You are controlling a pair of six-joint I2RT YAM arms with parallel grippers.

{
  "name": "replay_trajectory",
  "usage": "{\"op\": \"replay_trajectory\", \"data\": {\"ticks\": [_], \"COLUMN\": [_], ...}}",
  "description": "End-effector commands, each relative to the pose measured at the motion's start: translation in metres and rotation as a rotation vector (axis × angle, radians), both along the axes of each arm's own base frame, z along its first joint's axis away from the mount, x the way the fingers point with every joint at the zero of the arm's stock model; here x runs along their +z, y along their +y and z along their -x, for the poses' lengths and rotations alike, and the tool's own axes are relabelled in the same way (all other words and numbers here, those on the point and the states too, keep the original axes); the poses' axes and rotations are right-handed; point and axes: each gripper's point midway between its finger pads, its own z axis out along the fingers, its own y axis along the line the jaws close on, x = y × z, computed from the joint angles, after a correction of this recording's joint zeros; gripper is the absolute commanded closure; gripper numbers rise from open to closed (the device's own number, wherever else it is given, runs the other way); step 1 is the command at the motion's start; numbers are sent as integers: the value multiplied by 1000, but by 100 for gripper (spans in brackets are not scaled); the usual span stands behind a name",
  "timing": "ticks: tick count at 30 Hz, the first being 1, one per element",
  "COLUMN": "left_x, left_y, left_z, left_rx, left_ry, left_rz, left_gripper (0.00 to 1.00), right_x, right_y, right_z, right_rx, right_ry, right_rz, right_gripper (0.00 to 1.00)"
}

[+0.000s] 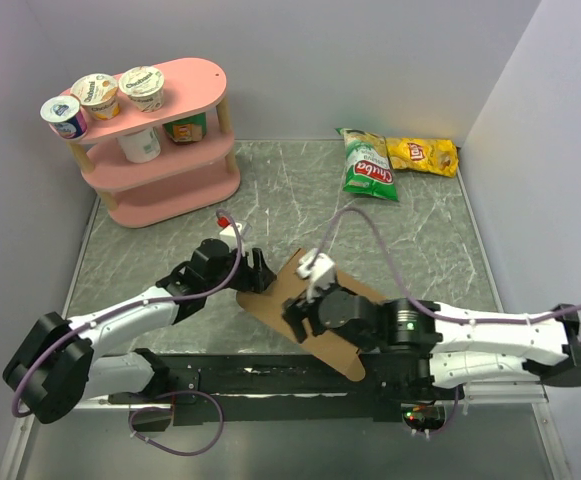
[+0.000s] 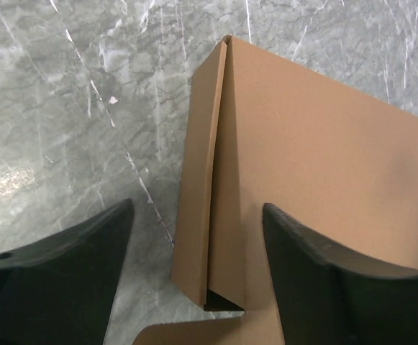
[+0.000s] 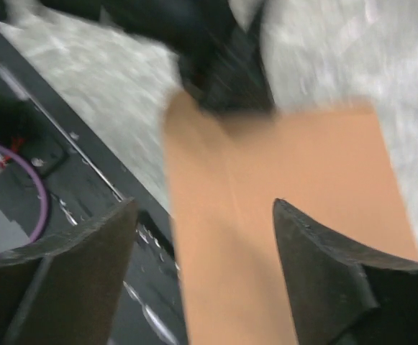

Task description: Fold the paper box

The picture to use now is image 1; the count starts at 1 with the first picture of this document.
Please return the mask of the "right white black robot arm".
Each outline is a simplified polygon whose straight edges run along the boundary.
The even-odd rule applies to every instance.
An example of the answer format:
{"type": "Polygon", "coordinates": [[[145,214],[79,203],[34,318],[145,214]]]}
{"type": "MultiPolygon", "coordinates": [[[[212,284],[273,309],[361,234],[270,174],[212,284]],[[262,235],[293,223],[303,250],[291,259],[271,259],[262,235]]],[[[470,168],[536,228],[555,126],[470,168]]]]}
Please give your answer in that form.
{"type": "Polygon", "coordinates": [[[581,387],[574,314],[498,320],[442,302],[372,301],[336,285],[286,300],[282,318],[298,343],[332,333],[351,344],[353,364],[339,372],[402,402],[448,399],[467,383],[497,378],[581,387]]]}

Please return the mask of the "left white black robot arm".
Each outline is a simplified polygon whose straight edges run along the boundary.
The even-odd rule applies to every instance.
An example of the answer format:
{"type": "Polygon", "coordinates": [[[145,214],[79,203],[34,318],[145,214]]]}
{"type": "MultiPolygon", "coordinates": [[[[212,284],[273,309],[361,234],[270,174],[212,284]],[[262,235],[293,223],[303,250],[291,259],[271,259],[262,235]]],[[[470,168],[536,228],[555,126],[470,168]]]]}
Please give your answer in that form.
{"type": "Polygon", "coordinates": [[[124,355],[111,350],[191,317],[216,292],[262,293],[275,278],[261,249],[245,251],[210,238],[129,300],[68,319],[56,312],[41,316],[2,374],[14,392],[13,414],[50,424],[92,397],[130,393],[158,401],[171,384],[164,361],[148,349],[124,355]]]}

